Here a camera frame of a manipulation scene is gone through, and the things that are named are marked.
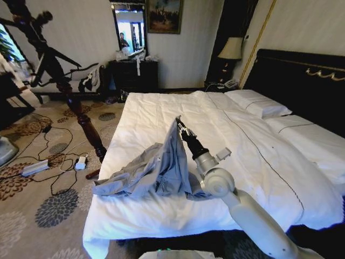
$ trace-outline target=floral rug pattern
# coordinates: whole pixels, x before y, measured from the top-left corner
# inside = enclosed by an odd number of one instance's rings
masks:
[[[82,103],[107,147],[124,104]],[[70,151],[86,140],[76,116],[64,102],[51,101],[2,130],[1,135],[8,137],[19,153],[0,167],[0,259],[89,258],[82,247],[82,233],[92,200],[92,181],[86,180],[85,175],[99,169],[101,164],[88,142]],[[86,169],[71,170],[76,159],[86,154]],[[48,159],[49,169],[28,178],[18,175],[25,166],[44,159]],[[173,244],[185,246],[201,236],[204,241],[199,242],[199,250],[213,251],[218,257],[267,258],[241,231],[212,235],[211,232],[181,237]],[[137,259],[146,251],[171,248],[170,239],[164,239],[166,244],[144,238],[127,241],[124,246],[112,241],[107,258]],[[207,247],[214,240],[222,245]]]

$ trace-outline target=framed painting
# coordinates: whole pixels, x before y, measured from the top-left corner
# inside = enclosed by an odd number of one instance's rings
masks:
[[[180,34],[183,0],[147,0],[149,33]]]

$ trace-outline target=white bedsheet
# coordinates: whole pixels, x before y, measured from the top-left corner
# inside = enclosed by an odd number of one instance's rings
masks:
[[[342,197],[317,167],[267,123],[222,93],[131,93],[99,179],[110,177],[153,143],[163,142],[172,120],[180,114],[211,154],[224,147],[232,150],[221,166],[232,174],[237,188],[250,193],[284,230],[293,224],[320,229],[342,221]],[[189,169],[194,170],[196,164],[185,147]],[[109,240],[238,228],[220,199],[190,201],[183,194],[161,197],[155,193],[140,200],[94,195],[83,244],[91,257],[104,258]]]

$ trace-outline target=headboard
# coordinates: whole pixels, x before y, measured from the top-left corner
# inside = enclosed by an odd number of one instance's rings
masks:
[[[345,138],[345,57],[260,49],[244,89]]]

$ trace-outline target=white plug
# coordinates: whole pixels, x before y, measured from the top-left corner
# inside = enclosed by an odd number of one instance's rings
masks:
[[[87,156],[81,156],[78,160],[78,163],[75,164],[75,170],[83,170],[86,167],[86,158]]]

